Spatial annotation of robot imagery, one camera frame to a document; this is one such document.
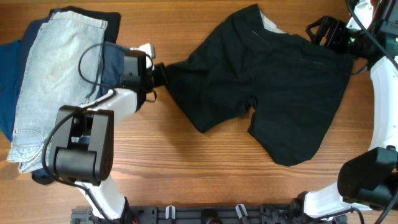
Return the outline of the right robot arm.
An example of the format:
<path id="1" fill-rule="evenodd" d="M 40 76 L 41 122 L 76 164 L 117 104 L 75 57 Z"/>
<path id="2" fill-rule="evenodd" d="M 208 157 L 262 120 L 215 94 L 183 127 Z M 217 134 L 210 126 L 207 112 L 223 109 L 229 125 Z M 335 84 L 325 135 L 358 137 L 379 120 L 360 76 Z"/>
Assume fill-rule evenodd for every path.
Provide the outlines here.
<path id="1" fill-rule="evenodd" d="M 347 1 L 348 23 L 324 16 L 307 26 L 315 45 L 367 61 L 374 90 L 374 127 L 368 152 L 345 162 L 338 180 L 292 200 L 289 215 L 332 221 L 356 211 L 379 210 L 381 223 L 397 210 L 397 2 Z"/>

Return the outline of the black shorts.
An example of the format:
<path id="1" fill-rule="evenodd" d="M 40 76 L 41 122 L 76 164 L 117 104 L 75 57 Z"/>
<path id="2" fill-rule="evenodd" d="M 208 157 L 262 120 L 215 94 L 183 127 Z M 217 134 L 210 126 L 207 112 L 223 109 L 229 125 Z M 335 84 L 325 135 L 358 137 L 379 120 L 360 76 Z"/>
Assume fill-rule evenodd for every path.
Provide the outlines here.
<path id="1" fill-rule="evenodd" d="M 352 68 L 345 55 L 267 30 L 253 4 L 165 74 L 170 95 L 199 132 L 253 108 L 249 134 L 276 164 L 294 166 L 319 150 Z"/>

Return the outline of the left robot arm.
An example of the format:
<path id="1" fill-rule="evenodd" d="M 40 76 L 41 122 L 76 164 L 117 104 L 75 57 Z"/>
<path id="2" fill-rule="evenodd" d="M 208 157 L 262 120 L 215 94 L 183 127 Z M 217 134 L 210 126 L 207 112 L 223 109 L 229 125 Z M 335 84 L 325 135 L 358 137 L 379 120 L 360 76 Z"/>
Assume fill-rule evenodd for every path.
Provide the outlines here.
<path id="1" fill-rule="evenodd" d="M 137 223 L 127 198 L 111 177 L 114 126 L 138 111 L 155 87 L 167 83 L 165 65 L 142 50 L 126 50 L 122 82 L 92 103 L 59 108 L 42 151 L 42 166 L 54 181 L 85 196 L 93 223 Z"/>

